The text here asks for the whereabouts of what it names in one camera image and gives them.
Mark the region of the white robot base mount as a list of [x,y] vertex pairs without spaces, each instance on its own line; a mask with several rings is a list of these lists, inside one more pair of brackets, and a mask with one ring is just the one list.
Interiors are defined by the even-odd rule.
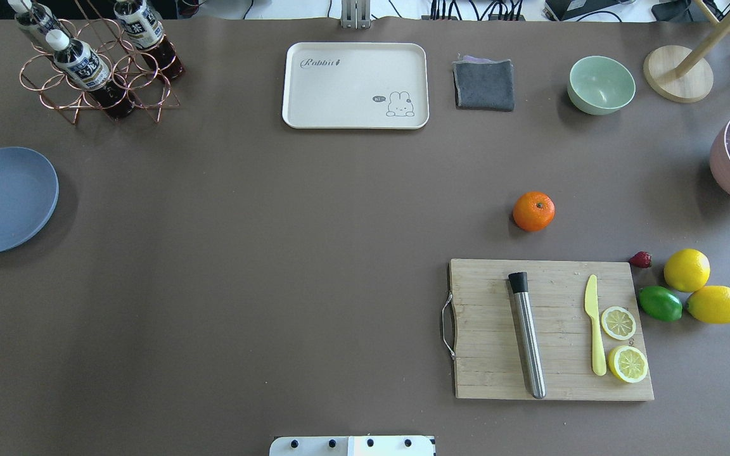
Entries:
[[281,436],[269,455],[435,455],[433,436]]

